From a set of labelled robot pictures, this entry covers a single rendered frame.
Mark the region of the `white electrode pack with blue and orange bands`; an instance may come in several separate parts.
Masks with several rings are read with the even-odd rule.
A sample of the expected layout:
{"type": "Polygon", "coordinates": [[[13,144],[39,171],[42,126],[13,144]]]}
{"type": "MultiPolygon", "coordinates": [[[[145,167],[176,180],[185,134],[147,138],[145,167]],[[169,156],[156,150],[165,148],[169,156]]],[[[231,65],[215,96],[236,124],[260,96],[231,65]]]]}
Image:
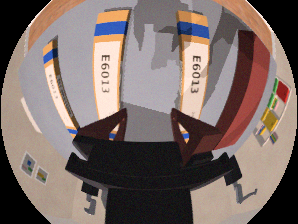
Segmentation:
{"type": "Polygon", "coordinates": [[[179,10],[175,14],[180,60],[178,110],[199,120],[209,71],[207,17],[179,10]]]}

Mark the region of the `white welding electrode pack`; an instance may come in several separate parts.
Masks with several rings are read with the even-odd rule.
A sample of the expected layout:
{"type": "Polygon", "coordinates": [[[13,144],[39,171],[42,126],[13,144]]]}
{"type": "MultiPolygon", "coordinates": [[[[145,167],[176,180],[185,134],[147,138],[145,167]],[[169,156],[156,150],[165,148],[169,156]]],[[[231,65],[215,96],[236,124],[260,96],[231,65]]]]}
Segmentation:
{"type": "Polygon", "coordinates": [[[121,110],[121,81],[129,10],[99,13],[93,44],[93,85],[99,120],[121,110]]]}

